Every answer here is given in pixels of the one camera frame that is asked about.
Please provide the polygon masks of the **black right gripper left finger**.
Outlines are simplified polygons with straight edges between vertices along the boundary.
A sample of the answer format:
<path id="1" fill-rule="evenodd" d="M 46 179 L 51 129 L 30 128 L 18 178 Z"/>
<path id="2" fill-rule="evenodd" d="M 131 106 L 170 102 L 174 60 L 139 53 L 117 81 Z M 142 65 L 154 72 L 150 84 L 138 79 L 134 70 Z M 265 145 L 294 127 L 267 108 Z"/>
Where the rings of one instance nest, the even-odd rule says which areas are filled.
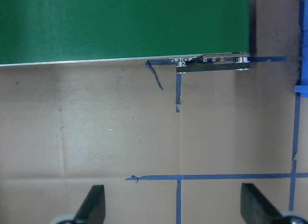
<path id="1" fill-rule="evenodd" d="M 103 224 L 105 220 L 104 185 L 93 185 L 73 218 L 74 224 Z"/>

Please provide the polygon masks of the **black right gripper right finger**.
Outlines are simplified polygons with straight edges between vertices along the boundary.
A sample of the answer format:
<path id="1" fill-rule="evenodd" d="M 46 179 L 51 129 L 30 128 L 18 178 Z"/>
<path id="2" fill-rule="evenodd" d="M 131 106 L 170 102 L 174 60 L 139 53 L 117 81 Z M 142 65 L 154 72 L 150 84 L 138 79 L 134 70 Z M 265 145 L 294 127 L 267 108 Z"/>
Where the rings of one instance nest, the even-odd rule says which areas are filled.
<path id="1" fill-rule="evenodd" d="M 242 183 L 240 213 L 246 224 L 276 224 L 283 215 L 252 183 Z"/>

